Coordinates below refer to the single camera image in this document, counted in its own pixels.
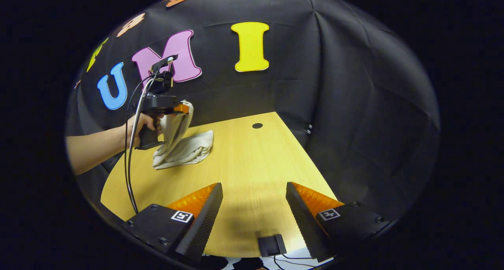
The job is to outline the black backdrop cloth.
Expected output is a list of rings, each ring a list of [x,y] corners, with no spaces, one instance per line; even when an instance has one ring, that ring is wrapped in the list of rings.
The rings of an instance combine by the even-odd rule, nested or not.
[[[178,54],[172,93],[193,104],[191,126],[277,112],[339,200],[386,220],[417,200],[439,147],[434,89],[366,12],[344,0],[162,0],[137,17],[85,62],[65,136],[124,124],[137,84]]]

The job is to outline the white jeans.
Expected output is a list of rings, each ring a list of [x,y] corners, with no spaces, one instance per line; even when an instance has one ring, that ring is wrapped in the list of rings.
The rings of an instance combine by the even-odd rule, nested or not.
[[[212,130],[184,137],[191,124],[194,107],[186,100],[181,101],[181,104],[188,107],[187,114],[169,114],[159,121],[165,143],[153,154],[152,166],[156,170],[199,163],[208,157],[213,147],[214,132]]]

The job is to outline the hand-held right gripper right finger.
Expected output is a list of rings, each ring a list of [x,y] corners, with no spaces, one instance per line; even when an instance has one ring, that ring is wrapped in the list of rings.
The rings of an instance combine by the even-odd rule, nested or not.
[[[295,182],[286,184],[285,198],[310,257],[318,262],[361,249],[391,224],[358,202],[344,204]]]

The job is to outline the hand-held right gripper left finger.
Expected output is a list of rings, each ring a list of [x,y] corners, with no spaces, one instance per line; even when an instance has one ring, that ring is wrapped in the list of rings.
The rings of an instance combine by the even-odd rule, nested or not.
[[[160,255],[199,263],[223,200],[221,183],[201,188],[167,207],[150,204],[122,230]]]

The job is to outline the small black box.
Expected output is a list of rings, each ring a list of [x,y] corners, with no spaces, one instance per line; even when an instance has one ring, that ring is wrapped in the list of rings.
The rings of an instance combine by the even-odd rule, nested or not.
[[[283,255],[287,253],[285,243],[281,234],[267,237],[259,237],[258,245],[261,257]]]

